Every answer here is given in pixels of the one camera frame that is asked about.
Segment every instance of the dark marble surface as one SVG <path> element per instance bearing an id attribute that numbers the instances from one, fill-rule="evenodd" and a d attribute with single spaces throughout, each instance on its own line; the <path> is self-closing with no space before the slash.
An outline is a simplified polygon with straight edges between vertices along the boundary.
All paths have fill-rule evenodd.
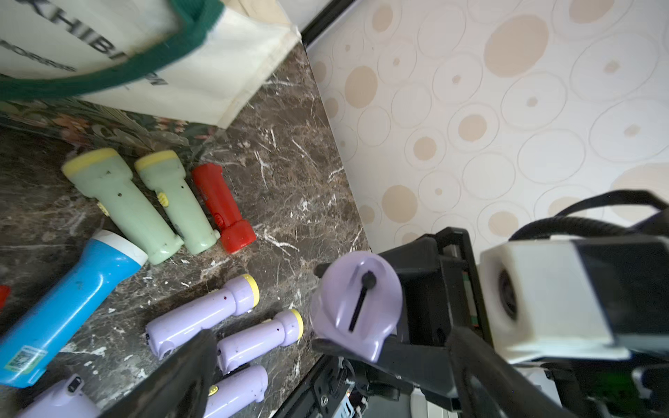
<path id="1" fill-rule="evenodd" d="M 60 165 L 80 151 L 35 134 L 0 131 L 0 283 L 12 287 L 0 313 L 0 333 L 76 263 L 97 229 L 118 232 L 95 201 L 79 194 L 60 172 Z M 202 162 L 224 166 L 257 242 L 233 256 L 219 245 L 196 256 L 182 248 L 162 264 L 147 264 L 113 291 L 34 387 L 0 388 L 0 417 L 14 416 L 74 372 L 98 406 L 112 405 L 159 365 L 145 344 L 145 324 L 245 272 L 260 287 L 260 303 L 222 322 L 215 328 L 217 337 L 287 308 L 302 313 L 305 332 L 298 343 L 253 362 L 268 371 L 266 399 L 236 417 L 268 417 L 314 364 L 309 304 L 318 279 L 312 268 L 352 249 L 367 249 L 367 242 L 302 47 L 226 131 L 177 152 L 187 169 Z M 137 176 L 135 183 L 158 207 Z M 216 381 L 221 378 L 220 371 L 212 373 Z"/>

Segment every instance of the qr code label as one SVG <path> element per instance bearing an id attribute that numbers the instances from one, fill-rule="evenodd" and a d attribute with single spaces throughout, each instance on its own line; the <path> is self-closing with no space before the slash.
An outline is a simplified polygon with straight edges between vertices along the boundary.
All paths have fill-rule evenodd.
<path id="1" fill-rule="evenodd" d="M 46 354 L 44 350 L 24 345 L 7 363 L 5 370 L 25 375 L 30 373 Z"/>

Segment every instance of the light green flashlight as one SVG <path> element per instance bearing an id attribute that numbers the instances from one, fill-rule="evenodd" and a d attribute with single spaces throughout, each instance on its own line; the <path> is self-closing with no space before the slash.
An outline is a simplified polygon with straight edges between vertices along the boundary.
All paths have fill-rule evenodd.
<path id="1" fill-rule="evenodd" d="M 130 167 L 114 149 L 86 152 L 63 164 L 61 170 L 84 196 L 98 200 L 100 209 L 126 238 L 149 255 L 149 263 L 162 263 L 183 245 L 134 185 Z"/>
<path id="2" fill-rule="evenodd" d="M 158 201 L 191 254 L 199 254 L 216 243 L 220 234 L 211 227 L 186 184 L 186 170 L 177 153 L 155 152 L 138 159 L 134 167 L 144 184 L 158 195 Z"/>

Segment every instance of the circle pattern wallpaper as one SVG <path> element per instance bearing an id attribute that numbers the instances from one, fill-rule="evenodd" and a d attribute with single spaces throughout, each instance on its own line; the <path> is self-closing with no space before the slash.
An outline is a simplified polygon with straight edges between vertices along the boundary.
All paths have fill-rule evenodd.
<path id="1" fill-rule="evenodd" d="M 606 191 L 669 200 L 662 2 L 359 0 L 307 53 L 374 252 L 458 227 L 478 257 Z"/>

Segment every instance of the blue flashlight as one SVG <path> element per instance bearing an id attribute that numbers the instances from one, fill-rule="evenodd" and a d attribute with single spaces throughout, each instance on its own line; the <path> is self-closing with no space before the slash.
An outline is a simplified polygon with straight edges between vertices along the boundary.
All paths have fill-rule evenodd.
<path id="1" fill-rule="evenodd" d="M 93 235 L 79 262 L 0 338 L 0 384 L 34 385 L 116 285 L 137 273 L 147 258 L 113 232 Z"/>

